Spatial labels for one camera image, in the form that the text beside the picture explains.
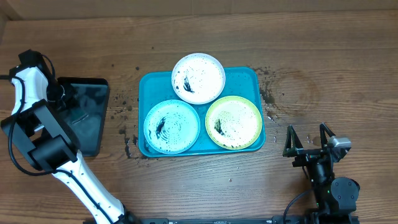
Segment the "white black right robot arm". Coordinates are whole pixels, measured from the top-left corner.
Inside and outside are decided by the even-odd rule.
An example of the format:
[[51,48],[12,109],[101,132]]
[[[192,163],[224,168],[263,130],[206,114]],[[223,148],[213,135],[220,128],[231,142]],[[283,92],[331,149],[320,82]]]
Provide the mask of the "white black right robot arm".
[[[325,124],[320,125],[321,147],[305,149],[293,126],[287,127],[287,138],[282,155],[293,157],[293,167],[302,168],[311,188],[292,199],[284,210],[283,223],[359,223],[351,214],[356,211],[360,185],[347,177],[336,177],[334,164],[351,149],[347,137],[338,137]],[[314,193],[316,208],[308,209],[300,217],[288,216],[290,207],[303,196]]]

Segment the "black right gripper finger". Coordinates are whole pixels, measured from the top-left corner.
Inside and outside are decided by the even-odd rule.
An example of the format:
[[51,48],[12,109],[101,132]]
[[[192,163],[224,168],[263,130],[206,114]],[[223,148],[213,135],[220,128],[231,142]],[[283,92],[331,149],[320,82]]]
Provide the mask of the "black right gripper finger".
[[326,136],[329,138],[335,136],[335,133],[325,124],[321,123],[320,124],[320,142],[321,142],[321,147],[324,147],[327,145],[327,139]]
[[297,136],[292,125],[287,127],[287,137],[285,142],[285,149],[303,149],[302,143]]

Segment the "white speckled plate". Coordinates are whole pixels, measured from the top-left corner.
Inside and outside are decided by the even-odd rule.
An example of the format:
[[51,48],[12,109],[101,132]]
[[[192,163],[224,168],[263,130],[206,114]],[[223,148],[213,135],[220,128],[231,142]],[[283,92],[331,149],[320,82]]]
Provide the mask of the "white speckled plate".
[[181,100],[203,105],[220,96],[226,83],[226,74],[222,64],[211,55],[193,53],[175,64],[171,83]]

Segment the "light blue speckled plate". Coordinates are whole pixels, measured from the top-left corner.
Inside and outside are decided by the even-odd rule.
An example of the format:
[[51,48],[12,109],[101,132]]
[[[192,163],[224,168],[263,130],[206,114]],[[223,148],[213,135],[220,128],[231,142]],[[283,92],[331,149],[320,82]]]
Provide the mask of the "light blue speckled plate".
[[156,104],[144,120],[145,139],[161,154],[180,154],[189,150],[199,133],[198,113],[181,100],[165,100]]

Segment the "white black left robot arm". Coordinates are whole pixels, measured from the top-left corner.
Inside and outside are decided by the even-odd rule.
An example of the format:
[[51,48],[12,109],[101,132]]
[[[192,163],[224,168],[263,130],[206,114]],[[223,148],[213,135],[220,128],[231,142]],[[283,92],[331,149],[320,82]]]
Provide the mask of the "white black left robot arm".
[[6,79],[15,88],[10,117],[1,121],[13,164],[30,176],[53,175],[90,211],[94,223],[139,223],[86,164],[99,153],[109,100],[103,78],[55,76],[51,60],[26,50]]

